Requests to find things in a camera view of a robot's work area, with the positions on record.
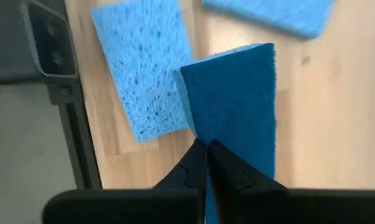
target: sponge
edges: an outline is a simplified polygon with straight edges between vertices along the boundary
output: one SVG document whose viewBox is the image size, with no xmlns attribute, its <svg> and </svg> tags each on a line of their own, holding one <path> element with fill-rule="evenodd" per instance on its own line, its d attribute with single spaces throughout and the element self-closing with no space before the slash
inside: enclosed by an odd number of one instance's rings
<svg viewBox="0 0 375 224">
<path fill-rule="evenodd" d="M 174 73 L 192 60 L 177 0 L 133 0 L 92 10 L 137 142 L 188 126 Z"/>
<path fill-rule="evenodd" d="M 332 0 L 202 0 L 202 5 L 313 39 L 325 27 Z"/>
<path fill-rule="evenodd" d="M 205 61 L 217 58 L 217 57 L 229 55 L 229 54 L 236 53 L 236 52 L 241 52 L 243 50 L 252 49 L 252 48 L 254 48 L 256 46 L 259 46 L 259 45 L 260 44 L 252 44 L 252 45 L 245 45 L 245 46 L 237 47 L 235 49 L 227 50 L 225 52 L 221 52 L 221 53 L 218 53 L 218 54 L 208 56 L 208 57 L 206 57 L 204 59 L 201 59 L 201 60 L 196 60 L 194 63 L 205 62 Z M 183 103 L 183 110 L 185 112 L 185 117 L 187 119 L 187 123 L 189 124 L 189 127 L 190 127 L 192 133 L 195 136 L 197 136 L 197 132 L 196 132 L 196 129 L 194 127 L 191 108 L 190 108 L 190 104 L 189 104 L 188 91 L 186 89 L 186 84 L 183 80 L 183 76 L 182 76 L 180 71 L 175 73 L 175 81 L 176 81 L 176 85 L 177 85 L 178 90 L 179 90 L 179 94 L 181 95 L 181 100 L 182 100 L 182 103 Z"/>
<path fill-rule="evenodd" d="M 189 124 L 209 145 L 219 140 L 269 178 L 275 172 L 275 61 L 273 44 L 253 45 L 181 68 Z M 217 223 L 211 188 L 206 222 Z"/>
</svg>

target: gray floor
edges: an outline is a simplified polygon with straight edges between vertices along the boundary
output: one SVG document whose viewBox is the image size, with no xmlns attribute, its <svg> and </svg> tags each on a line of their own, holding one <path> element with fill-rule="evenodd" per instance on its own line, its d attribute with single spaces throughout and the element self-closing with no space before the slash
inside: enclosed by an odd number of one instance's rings
<svg viewBox="0 0 375 224">
<path fill-rule="evenodd" d="M 59 112 L 44 85 L 0 93 L 0 224 L 40 223 L 42 207 L 75 182 Z"/>
</svg>

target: black metal frame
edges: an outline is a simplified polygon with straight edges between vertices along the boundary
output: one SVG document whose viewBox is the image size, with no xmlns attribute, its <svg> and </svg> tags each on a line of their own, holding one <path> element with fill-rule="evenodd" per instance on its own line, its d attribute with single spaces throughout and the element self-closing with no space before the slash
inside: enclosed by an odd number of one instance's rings
<svg viewBox="0 0 375 224">
<path fill-rule="evenodd" d="M 46 83 L 77 188 L 101 189 L 77 73 L 64 0 L 0 0 L 0 85 Z"/>
<path fill-rule="evenodd" d="M 79 80 L 47 83 L 49 98 L 59 107 L 78 189 L 101 189 L 89 123 Z"/>
</svg>

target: wood grain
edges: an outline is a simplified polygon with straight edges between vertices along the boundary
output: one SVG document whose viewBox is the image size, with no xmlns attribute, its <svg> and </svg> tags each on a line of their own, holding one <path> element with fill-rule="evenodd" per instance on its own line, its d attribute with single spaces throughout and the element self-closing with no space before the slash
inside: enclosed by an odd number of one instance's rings
<svg viewBox="0 0 375 224">
<path fill-rule="evenodd" d="M 90 18 L 114 0 L 68 0 L 80 78 L 105 188 L 146 188 L 193 141 L 189 130 L 135 143 Z M 375 189 L 375 0 L 338 0 L 315 40 L 180 0 L 196 58 L 273 42 L 277 62 L 277 172 L 290 187 Z"/>
</svg>

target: sponge edge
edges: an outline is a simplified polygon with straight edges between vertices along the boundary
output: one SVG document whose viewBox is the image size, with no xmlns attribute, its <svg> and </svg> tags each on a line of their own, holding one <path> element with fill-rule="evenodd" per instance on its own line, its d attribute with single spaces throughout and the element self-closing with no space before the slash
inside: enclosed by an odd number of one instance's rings
<svg viewBox="0 0 375 224">
<path fill-rule="evenodd" d="M 332 0 L 202 0 L 202 5 L 313 39 L 325 28 Z"/>
<path fill-rule="evenodd" d="M 192 62 L 177 0 L 133 0 L 92 10 L 137 142 L 188 127 L 173 74 Z"/>
</svg>

